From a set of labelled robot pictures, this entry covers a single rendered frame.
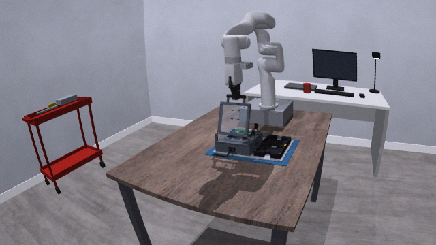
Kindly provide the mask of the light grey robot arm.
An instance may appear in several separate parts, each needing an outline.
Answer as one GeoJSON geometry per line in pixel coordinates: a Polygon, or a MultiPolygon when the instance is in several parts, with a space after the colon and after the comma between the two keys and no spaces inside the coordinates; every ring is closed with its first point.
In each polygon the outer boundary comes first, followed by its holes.
{"type": "Polygon", "coordinates": [[[248,12],[241,22],[228,29],[222,39],[225,63],[240,64],[241,70],[253,67],[253,62],[241,62],[240,49],[247,49],[251,42],[247,35],[256,34],[258,52],[261,55],[276,56],[276,58],[262,57],[258,59],[260,74],[261,108],[275,108],[278,106],[275,99],[275,79],[271,72],[284,71],[283,48],[280,42],[272,42],[266,29],[273,29],[275,19],[267,12],[248,12]],[[267,26],[268,25],[268,26],[267,26]],[[261,29],[265,28],[265,29],[261,29]],[[233,35],[233,36],[231,36],[233,35]],[[240,37],[235,37],[235,35],[240,37]]]}

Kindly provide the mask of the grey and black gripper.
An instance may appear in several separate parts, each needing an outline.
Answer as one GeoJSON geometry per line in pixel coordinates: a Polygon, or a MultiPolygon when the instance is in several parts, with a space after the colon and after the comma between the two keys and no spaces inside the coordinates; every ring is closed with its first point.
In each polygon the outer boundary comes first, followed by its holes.
{"type": "Polygon", "coordinates": [[[240,64],[226,63],[225,84],[229,85],[228,88],[230,88],[231,90],[232,100],[238,100],[238,95],[240,95],[240,85],[242,81],[243,81],[243,73],[240,68],[240,64]]]}

